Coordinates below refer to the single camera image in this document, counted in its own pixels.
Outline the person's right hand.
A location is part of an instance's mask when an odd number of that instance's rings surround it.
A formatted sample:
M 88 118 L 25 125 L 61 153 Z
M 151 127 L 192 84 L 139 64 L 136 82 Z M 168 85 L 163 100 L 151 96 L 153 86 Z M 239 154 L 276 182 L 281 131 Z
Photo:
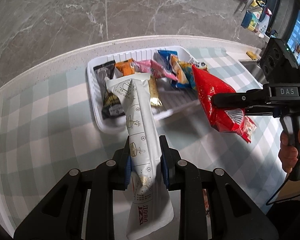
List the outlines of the person's right hand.
M 288 135 L 282 131 L 280 136 L 279 159 L 282 163 L 282 169 L 290 173 L 298 161 L 298 150 L 294 146 L 288 145 Z

